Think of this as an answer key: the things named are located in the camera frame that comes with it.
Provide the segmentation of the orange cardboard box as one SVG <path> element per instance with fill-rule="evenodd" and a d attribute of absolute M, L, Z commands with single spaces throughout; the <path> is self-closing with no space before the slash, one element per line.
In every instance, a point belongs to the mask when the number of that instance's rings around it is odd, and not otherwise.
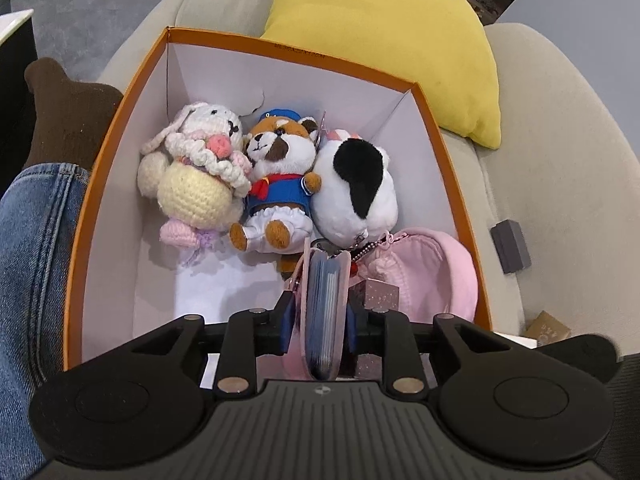
<path fill-rule="evenodd" d="M 64 321 L 74 367 L 174 318 L 298 307 L 286 374 L 305 376 L 313 240 L 338 249 L 329 292 L 362 276 L 401 285 L 427 323 L 490 324 L 454 167 L 418 84 L 338 58 L 168 28 L 112 121 L 75 234 Z"/>

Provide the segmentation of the pink fabric pouch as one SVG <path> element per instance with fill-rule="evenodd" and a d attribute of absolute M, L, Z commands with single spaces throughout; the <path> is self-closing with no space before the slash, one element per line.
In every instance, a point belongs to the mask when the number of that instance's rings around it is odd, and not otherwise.
<path fill-rule="evenodd" d="M 478 283 L 471 254 L 451 235 L 422 228 L 388 233 L 353 255 L 360 278 L 399 290 L 398 310 L 429 323 L 449 313 L 474 320 Z"/>

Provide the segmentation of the pink notebook wallet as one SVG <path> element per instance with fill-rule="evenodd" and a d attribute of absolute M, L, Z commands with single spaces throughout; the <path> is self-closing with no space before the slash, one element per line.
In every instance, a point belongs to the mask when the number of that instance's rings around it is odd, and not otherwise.
<path fill-rule="evenodd" d="M 326 252 L 305 240 L 290 278 L 295 315 L 283 358 L 285 378 L 322 382 L 337 378 L 345 345 L 351 264 L 348 252 Z"/>

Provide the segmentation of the white marble side table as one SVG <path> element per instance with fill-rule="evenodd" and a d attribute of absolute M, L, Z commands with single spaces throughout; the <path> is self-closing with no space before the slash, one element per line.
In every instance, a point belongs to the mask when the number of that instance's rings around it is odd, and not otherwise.
<path fill-rule="evenodd" d="M 32 19 L 34 10 L 27 9 L 0 16 L 0 44 L 4 44 L 14 32 Z"/>

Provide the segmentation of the grey gift box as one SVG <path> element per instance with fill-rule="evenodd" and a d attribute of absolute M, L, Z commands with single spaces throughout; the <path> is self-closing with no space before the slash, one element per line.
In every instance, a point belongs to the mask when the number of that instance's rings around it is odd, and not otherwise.
<path fill-rule="evenodd" d="M 504 274 L 525 270 L 532 264 L 520 224 L 506 219 L 490 229 L 500 266 Z"/>

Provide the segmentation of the black white dog plush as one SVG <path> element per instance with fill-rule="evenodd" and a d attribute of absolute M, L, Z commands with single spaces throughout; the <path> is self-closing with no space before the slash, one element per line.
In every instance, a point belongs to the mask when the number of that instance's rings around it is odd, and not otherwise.
<path fill-rule="evenodd" d="M 375 242 L 398 221 L 385 150 L 344 129 L 326 133 L 314 163 L 320 191 L 311 197 L 317 231 L 342 249 Z"/>

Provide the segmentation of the red panda sailor plush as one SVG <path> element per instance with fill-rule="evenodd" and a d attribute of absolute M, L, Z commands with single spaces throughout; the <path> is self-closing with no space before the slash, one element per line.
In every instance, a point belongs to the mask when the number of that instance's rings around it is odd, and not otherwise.
<path fill-rule="evenodd" d="M 240 252 L 296 255 L 314 230 L 311 196 L 322 180 L 314 172 L 318 122 L 295 110 L 261 114 L 248 134 L 252 163 L 243 220 L 232 224 L 231 244 Z"/>

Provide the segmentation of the yellow cushion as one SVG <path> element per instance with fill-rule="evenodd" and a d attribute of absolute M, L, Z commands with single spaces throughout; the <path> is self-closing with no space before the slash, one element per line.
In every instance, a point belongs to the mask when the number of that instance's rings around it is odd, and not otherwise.
<path fill-rule="evenodd" d="M 262 36 L 416 82 L 439 127 L 501 144 L 497 64 L 468 0 L 273 0 Z"/>

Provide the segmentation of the dark illustrated card box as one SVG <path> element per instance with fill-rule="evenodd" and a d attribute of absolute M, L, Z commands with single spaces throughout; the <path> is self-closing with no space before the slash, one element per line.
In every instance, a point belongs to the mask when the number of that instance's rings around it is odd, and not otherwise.
<path fill-rule="evenodd" d="M 398 310 L 399 288 L 374 278 L 361 280 L 349 289 L 357 306 L 368 310 Z M 355 378 L 379 380 L 382 377 L 382 358 L 374 354 L 360 354 L 356 359 Z"/>

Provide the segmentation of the brown cardboard box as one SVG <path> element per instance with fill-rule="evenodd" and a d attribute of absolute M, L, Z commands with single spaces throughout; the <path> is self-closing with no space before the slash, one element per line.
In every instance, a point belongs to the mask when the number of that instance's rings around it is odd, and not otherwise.
<path fill-rule="evenodd" d="M 537 346 L 554 344 L 570 336 L 570 328 L 546 311 L 542 311 L 529 324 L 524 336 L 535 339 Z"/>

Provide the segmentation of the person leg in jeans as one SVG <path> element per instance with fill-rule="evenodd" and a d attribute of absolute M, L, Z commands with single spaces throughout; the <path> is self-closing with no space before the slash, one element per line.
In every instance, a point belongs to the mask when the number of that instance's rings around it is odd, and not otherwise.
<path fill-rule="evenodd" d="M 29 426 L 37 388 L 63 366 L 70 253 L 89 173 L 68 162 L 24 169 L 1 199 L 1 477 L 44 463 Z"/>

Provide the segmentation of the crochet bunny doll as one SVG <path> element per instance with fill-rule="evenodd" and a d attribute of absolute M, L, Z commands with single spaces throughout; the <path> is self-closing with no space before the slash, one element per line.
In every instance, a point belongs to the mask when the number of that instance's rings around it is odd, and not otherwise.
<path fill-rule="evenodd" d="M 243 127 L 220 104 L 194 102 L 146 141 L 137 172 L 140 194 L 167 217 L 160 241 L 178 248 L 212 247 L 241 220 L 252 184 Z"/>

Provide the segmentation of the brown sock foot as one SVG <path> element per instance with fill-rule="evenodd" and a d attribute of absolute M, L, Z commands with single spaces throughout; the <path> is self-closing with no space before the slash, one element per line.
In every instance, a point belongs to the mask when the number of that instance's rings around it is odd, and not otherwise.
<path fill-rule="evenodd" d="M 36 110 L 25 165 L 68 162 L 91 170 L 122 92 L 109 84 L 73 80 L 53 58 L 30 63 L 24 77 Z"/>

